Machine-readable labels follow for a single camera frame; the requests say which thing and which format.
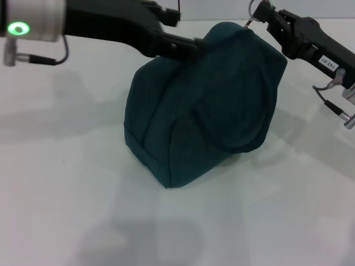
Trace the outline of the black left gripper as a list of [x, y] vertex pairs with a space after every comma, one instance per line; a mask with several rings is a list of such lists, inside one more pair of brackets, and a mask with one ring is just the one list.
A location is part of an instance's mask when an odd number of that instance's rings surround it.
[[155, 1], [66, 1], [64, 35], [127, 44], [146, 57], [190, 60], [206, 53], [202, 39], [163, 32], [176, 27], [180, 12]]

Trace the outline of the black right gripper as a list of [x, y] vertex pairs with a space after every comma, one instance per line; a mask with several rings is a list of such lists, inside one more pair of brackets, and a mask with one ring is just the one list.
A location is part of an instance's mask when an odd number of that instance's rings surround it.
[[279, 11], [268, 1], [261, 1], [253, 13], [255, 21], [268, 23], [267, 31], [290, 59], [302, 59], [330, 78], [337, 69], [346, 75], [342, 86], [354, 85], [354, 53], [328, 36], [310, 17], [299, 17], [285, 9]]

